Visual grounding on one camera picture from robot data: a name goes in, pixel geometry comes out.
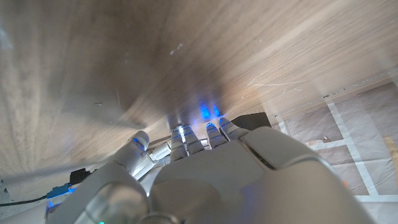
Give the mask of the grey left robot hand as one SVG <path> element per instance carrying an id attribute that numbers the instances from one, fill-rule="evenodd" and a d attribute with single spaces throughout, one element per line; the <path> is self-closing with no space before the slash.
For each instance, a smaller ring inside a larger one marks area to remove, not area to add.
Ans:
<path id="1" fill-rule="evenodd" d="M 139 131 L 89 175 L 47 223 L 372 223 L 331 165 L 270 127 L 206 127 L 172 134 L 174 160 L 149 191 L 133 177 L 149 145 Z"/>

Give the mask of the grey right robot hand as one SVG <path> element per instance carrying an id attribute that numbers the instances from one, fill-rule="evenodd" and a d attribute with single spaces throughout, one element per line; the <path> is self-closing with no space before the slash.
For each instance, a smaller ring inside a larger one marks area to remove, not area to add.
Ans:
<path id="1" fill-rule="evenodd" d="M 156 164 L 168 156 L 171 153 L 171 147 L 169 142 L 164 142 L 154 149 L 149 149 L 146 153 L 140 158 L 137 167 L 135 168 L 132 176 L 139 180 L 141 177 L 146 175 L 152 168 L 156 166 Z"/>

